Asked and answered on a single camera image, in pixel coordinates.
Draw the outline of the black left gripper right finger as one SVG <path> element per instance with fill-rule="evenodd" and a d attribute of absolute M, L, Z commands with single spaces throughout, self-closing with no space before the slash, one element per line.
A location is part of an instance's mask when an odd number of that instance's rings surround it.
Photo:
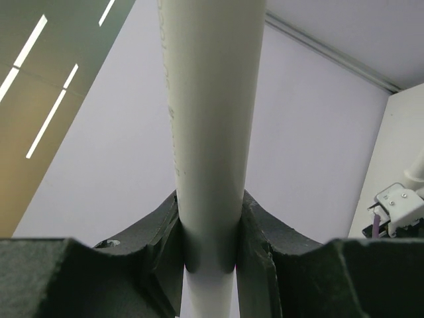
<path fill-rule="evenodd" d="M 423 239 L 320 244 L 244 194 L 237 289 L 241 317 L 422 317 Z"/>

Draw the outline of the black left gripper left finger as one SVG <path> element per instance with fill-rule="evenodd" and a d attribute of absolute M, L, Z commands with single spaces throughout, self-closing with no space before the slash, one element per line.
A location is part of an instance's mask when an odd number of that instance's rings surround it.
<path fill-rule="evenodd" d="M 177 317 L 184 257 L 176 194 L 93 247 L 1 241 L 2 317 Z"/>

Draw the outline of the white PVC pipe frame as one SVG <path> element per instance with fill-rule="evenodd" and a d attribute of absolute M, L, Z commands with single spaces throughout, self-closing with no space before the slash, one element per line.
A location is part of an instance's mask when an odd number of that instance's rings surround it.
<path fill-rule="evenodd" d="M 159 1 L 194 317 L 228 317 L 265 1 Z"/>

